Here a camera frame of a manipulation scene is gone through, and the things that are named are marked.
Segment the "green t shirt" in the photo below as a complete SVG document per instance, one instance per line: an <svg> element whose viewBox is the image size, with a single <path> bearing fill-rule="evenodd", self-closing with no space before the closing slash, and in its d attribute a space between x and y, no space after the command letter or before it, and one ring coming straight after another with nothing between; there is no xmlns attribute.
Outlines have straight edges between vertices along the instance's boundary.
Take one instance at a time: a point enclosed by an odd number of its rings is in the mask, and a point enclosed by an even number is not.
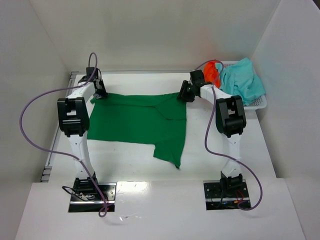
<svg viewBox="0 0 320 240"><path fill-rule="evenodd" d="M89 140L154 145L153 157L178 169L185 146L187 104L178 93L121 95L95 99Z"/></svg>

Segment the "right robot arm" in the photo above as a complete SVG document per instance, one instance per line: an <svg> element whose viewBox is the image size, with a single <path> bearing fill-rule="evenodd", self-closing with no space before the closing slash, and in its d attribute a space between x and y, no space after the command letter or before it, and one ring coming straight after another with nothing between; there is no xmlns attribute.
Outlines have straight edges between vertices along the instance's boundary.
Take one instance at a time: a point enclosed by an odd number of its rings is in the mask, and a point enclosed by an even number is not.
<svg viewBox="0 0 320 240"><path fill-rule="evenodd" d="M230 95L209 83L193 84L184 80L177 96L177 100L191 103L198 96L214 106L208 129L215 118L217 131L223 137L224 153L217 156L226 157L227 161L220 171L220 188L225 194L238 190L243 183L240 167L240 141L247 125L243 101L238 95Z"/></svg>

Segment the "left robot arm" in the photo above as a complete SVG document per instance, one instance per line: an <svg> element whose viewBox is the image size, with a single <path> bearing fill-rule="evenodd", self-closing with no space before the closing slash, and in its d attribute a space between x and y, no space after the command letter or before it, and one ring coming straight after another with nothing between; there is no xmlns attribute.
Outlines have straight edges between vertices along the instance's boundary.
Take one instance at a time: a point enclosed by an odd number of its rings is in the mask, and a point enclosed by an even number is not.
<svg viewBox="0 0 320 240"><path fill-rule="evenodd" d="M99 184L91 164L87 143L90 129L87 102L91 97L104 99L107 96L102 78L96 75L90 78L86 75L80 79L71 94L57 100L59 128L67 137L71 145L72 157L76 161L73 189L78 194L99 193Z"/></svg>

